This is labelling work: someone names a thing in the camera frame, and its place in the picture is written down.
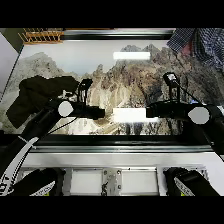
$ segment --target plaid shirt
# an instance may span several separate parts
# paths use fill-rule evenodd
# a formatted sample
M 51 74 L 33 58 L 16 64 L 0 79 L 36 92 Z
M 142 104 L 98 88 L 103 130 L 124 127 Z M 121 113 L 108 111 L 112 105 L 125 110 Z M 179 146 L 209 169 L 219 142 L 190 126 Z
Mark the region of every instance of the plaid shirt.
M 223 28 L 177 28 L 167 46 L 180 52 L 192 41 L 192 56 L 224 71 Z

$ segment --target gray sky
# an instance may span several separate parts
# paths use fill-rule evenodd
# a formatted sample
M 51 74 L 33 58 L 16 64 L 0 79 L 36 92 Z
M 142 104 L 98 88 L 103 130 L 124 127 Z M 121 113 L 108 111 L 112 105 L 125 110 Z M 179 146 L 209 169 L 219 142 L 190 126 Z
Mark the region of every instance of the gray sky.
M 86 72 L 95 71 L 99 64 L 103 64 L 103 70 L 107 72 L 116 63 L 113 53 L 127 45 L 145 48 L 153 44 L 161 50 L 162 47 L 166 47 L 166 43 L 166 40 L 87 40 L 64 41 L 61 44 L 25 45 L 20 58 L 44 52 L 64 72 L 83 75 Z

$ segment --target checkered fabric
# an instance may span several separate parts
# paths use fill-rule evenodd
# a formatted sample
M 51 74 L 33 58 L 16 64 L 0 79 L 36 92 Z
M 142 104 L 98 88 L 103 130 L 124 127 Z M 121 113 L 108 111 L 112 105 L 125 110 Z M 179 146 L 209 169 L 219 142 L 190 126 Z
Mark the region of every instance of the checkered fabric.
M 176 53 L 192 42 L 192 56 L 224 71 L 223 28 L 177 28 L 167 46 Z

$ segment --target white wall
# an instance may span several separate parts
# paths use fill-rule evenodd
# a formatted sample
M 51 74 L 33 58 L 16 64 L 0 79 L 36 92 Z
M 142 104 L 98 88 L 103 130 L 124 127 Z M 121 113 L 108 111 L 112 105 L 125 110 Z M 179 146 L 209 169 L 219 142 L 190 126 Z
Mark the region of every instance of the white wall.
M 17 51 L 0 33 L 0 99 L 17 57 Z

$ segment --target black garment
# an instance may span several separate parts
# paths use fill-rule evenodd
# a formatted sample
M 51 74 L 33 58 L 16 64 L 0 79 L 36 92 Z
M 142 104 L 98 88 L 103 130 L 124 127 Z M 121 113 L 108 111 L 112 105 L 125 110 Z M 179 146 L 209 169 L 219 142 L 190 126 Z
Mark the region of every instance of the black garment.
M 63 90 L 75 93 L 79 82 L 72 76 L 45 79 L 41 76 L 24 79 L 19 84 L 19 96 L 7 111 L 15 128 L 19 128 L 33 113 L 39 112 L 52 98 L 62 95 Z
M 177 28 L 167 46 L 180 52 L 192 41 L 192 56 L 208 66 L 224 71 L 223 28 Z

